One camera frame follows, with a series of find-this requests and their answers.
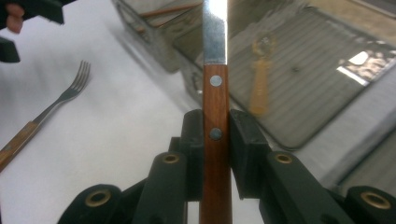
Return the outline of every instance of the metal grate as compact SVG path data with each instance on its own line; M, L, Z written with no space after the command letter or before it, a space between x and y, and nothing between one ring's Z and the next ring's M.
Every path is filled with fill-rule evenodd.
M172 41L201 23L202 0L113 0L126 31L169 73L179 68ZM159 13L165 9L173 13Z
M395 48L307 8L273 31L268 112L258 122L285 148L301 147L394 64ZM356 65L349 60L366 57ZM230 58L230 92L248 108L257 61L251 46Z

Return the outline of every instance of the metal tray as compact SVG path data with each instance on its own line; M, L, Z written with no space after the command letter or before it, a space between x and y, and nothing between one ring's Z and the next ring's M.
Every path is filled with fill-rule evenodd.
M258 60L251 43L260 30L271 32L276 46L268 59L268 111L257 121L281 147L298 149L387 73L396 48L316 8L287 2L287 7L277 7L231 37L230 94L248 111L252 64ZM187 92L197 101L202 93L200 37L197 28L175 41Z
M173 40L202 23L202 0L113 0L125 29L169 73L179 69Z

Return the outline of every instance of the brass insert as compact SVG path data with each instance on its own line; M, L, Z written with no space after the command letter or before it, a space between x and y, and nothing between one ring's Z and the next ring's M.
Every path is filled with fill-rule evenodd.
M168 164L176 163L176 162L178 162L178 160L179 160L179 157L178 157L178 155L175 155L175 154L166 155L163 157L163 162L168 163Z
M287 154L277 154L275 156L276 160L281 162L281 163L285 163L285 164L289 164L293 161L293 159L291 158L291 156L287 155Z
M371 191L365 191L361 194L361 198L372 207L379 209L390 209L391 205L388 199L382 197L379 194L373 193Z
M108 202L111 198L110 190L99 189L90 193L85 199L85 204L89 207L98 207Z

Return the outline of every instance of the knife blade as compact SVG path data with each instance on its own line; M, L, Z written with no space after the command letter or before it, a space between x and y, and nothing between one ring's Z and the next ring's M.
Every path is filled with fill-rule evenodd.
M204 0L205 168L200 224L231 224L227 0Z

